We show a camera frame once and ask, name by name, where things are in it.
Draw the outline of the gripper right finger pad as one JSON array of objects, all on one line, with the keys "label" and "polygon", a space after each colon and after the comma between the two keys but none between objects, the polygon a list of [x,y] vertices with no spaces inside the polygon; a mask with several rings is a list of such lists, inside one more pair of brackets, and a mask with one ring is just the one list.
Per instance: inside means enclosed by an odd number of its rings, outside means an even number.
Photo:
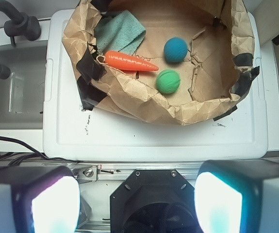
[{"label": "gripper right finger pad", "polygon": [[205,233],[279,233],[279,160],[208,160],[195,209]]}]

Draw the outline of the gripper left finger pad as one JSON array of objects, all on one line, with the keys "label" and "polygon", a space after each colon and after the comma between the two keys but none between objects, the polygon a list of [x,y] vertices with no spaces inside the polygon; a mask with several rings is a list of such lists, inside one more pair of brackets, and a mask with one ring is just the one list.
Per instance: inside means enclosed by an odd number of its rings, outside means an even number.
[{"label": "gripper left finger pad", "polygon": [[0,233],[73,233],[80,188],[66,166],[0,166]]}]

